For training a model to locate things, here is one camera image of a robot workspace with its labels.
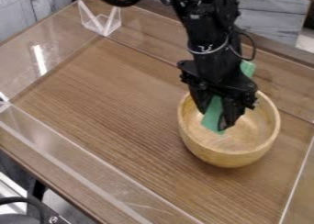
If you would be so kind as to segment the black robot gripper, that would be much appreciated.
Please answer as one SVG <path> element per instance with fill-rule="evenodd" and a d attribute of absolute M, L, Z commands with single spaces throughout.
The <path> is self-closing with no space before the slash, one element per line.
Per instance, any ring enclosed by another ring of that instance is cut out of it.
<path fill-rule="evenodd" d="M 187 84 L 191 98 L 203 114 L 215 95 L 220 96 L 216 129 L 231 128 L 246 109 L 255 109 L 258 86 L 240 70 L 242 61 L 250 58 L 236 48 L 220 50 L 189 49 L 191 60 L 177 62 L 181 82 Z"/>

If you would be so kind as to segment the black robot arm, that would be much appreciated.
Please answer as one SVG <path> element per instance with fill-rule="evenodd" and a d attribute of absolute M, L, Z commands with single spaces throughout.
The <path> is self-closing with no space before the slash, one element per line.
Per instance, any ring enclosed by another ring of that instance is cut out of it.
<path fill-rule="evenodd" d="M 141 0 L 101 0 L 128 7 Z M 160 0 L 169 6 L 187 32 L 189 60 L 177 62 L 181 82 L 203 114 L 202 124 L 212 131 L 231 128 L 256 104 L 258 86 L 242 69 L 251 56 L 242 54 L 236 27 L 238 0 Z"/>

